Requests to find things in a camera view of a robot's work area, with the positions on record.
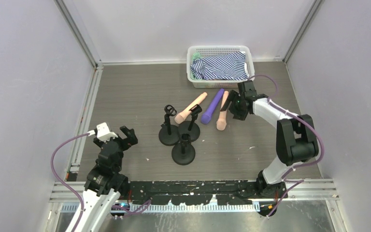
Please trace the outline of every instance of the green object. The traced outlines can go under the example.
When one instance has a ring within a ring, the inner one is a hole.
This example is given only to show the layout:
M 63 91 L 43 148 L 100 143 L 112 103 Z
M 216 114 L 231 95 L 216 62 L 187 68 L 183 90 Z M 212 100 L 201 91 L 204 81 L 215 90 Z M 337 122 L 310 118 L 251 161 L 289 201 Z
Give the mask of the green object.
M 193 54 L 193 61 L 195 61 L 195 60 L 197 60 L 197 59 L 199 59 L 199 58 L 201 58 L 201 54 L 200 54 L 199 52 L 195 52 L 195 53 Z

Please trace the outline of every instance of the white wall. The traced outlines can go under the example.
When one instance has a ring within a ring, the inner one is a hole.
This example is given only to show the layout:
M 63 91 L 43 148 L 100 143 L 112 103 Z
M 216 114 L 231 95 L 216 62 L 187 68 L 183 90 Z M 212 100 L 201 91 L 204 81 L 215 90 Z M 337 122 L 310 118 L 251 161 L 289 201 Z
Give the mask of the white wall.
M 54 1 L 0 0 L 0 232 L 41 231 L 92 73 Z
M 371 1 L 325 1 L 288 62 L 353 231 L 371 231 Z
M 311 0 L 72 0 L 103 62 L 185 60 L 192 45 L 282 59 Z

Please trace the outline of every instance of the metal frame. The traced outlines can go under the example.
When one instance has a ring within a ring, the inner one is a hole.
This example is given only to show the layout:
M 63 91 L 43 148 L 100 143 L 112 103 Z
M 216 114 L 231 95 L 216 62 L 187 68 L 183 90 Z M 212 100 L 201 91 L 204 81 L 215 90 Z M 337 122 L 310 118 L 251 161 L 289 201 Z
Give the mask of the metal frame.
M 280 57 L 275 58 L 264 58 L 264 59 L 253 59 L 253 62 L 273 62 L 282 61 Z M 161 60 L 161 61 L 134 61 L 134 62 L 105 62 L 104 66 L 115 66 L 115 65 L 149 65 L 149 64 L 187 64 L 187 60 Z
M 85 187 L 85 182 L 68 182 L 68 184 L 76 190 L 79 194 L 82 194 Z M 289 188 L 293 184 L 286 183 L 286 187 Z M 284 201 L 312 201 L 312 200 L 327 200 L 327 201 L 338 201 L 339 197 L 336 191 L 336 187 L 333 184 L 332 179 L 305 179 L 303 183 L 296 186 L 290 191 L 289 197 L 284 198 Z M 256 202 L 269 202 L 274 199 L 251 199 Z M 77 197 L 70 192 L 60 182 L 55 182 L 52 194 L 50 195 L 50 203 L 65 203 L 65 202 L 78 202 Z M 216 202 L 215 196 L 212 198 L 212 202 Z
M 68 182 L 79 194 L 83 194 L 85 182 Z M 252 205 L 217 205 L 215 195 L 207 205 L 151 205 L 144 213 L 192 213 L 192 212 L 256 212 L 261 202 L 269 202 L 274 199 L 250 199 Z M 340 198 L 332 179 L 304 179 L 304 182 L 290 191 L 289 197 L 283 201 L 326 201 L 333 226 L 336 232 L 346 232 L 346 226 L 338 204 Z M 117 200 L 116 203 L 125 203 L 125 200 Z M 78 199 L 60 182 L 56 182 L 50 196 L 51 211 L 47 221 L 47 232 L 55 231 L 61 212 L 73 212 L 78 208 Z M 139 207 L 132 205 L 131 210 Z
M 291 58 L 292 54 L 295 51 L 295 48 L 297 48 L 302 36 L 305 34 L 306 30 L 308 29 L 309 25 L 311 24 L 313 18 L 315 17 L 316 13 L 320 9 L 324 1 L 325 0 L 314 0 L 309 12 L 307 13 L 305 17 L 305 20 L 303 21 L 300 29 L 298 30 L 297 35 L 295 36 L 294 40 L 292 41 L 292 44 L 289 47 L 284 59 L 282 59 L 284 63 L 287 63 L 289 58 Z
M 69 25 L 72 33 L 74 34 L 75 38 L 77 39 L 80 47 L 83 49 L 86 57 L 89 59 L 90 63 L 93 67 L 97 66 L 97 63 L 95 58 L 93 57 L 92 52 L 90 51 L 89 47 L 87 46 L 86 41 L 84 40 L 79 28 L 76 25 L 76 22 L 74 21 L 70 11 L 68 10 L 68 7 L 66 6 L 65 2 L 63 0 L 54 0 L 57 7 L 59 8 L 60 12 L 62 13 L 63 17 L 65 17 L 66 23 Z
M 76 135 L 83 134 L 89 131 L 89 124 L 92 118 L 93 107 L 97 92 L 99 90 L 100 79 L 103 73 L 103 64 L 99 65 L 93 74 L 93 78 L 90 82 L 89 89 L 87 91 L 85 104 L 82 112 L 81 121 L 76 131 Z M 83 149 L 85 147 L 86 137 L 75 140 L 73 142 L 73 148 L 69 159 L 68 172 L 77 172 L 80 166 L 80 160 L 82 159 Z

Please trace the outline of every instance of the striped cloth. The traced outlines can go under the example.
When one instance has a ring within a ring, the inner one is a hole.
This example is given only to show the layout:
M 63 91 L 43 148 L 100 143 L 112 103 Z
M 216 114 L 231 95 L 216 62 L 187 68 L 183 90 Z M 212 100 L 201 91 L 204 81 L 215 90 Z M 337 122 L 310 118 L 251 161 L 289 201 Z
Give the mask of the striped cloth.
M 246 80 L 245 52 L 202 57 L 193 61 L 191 72 L 197 80 Z

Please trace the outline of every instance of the gray table surface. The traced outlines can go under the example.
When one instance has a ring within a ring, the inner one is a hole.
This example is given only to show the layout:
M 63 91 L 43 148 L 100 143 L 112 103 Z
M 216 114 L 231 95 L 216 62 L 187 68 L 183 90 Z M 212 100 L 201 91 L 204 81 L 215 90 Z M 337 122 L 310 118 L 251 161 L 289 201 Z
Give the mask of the gray table surface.
M 256 74 L 272 76 L 279 94 L 273 100 L 280 106 L 299 113 L 298 104 L 282 62 L 256 62 Z M 258 93 L 271 95 L 275 88 L 265 78 L 255 80 Z M 120 126 L 134 128 L 139 143 L 125 152 L 122 174 L 129 180 L 232 180 L 255 179 L 276 157 L 276 130 L 260 117 L 249 115 L 246 121 L 232 119 L 227 114 L 227 128 L 218 131 L 215 123 L 219 107 L 208 125 L 200 126 L 200 138 L 192 145 L 195 160 L 187 166 L 174 163 L 170 146 L 158 140 L 164 121 L 164 106 L 173 105 L 178 112 L 198 95 L 207 92 L 202 102 L 208 107 L 218 89 L 194 88 L 187 80 L 185 64 L 105 66 L 101 77 L 90 128 L 108 122 L 119 132 Z M 93 168 L 99 148 L 87 140 L 81 160 L 78 181 L 85 181 Z M 300 168 L 291 178 L 320 178 L 317 166 Z

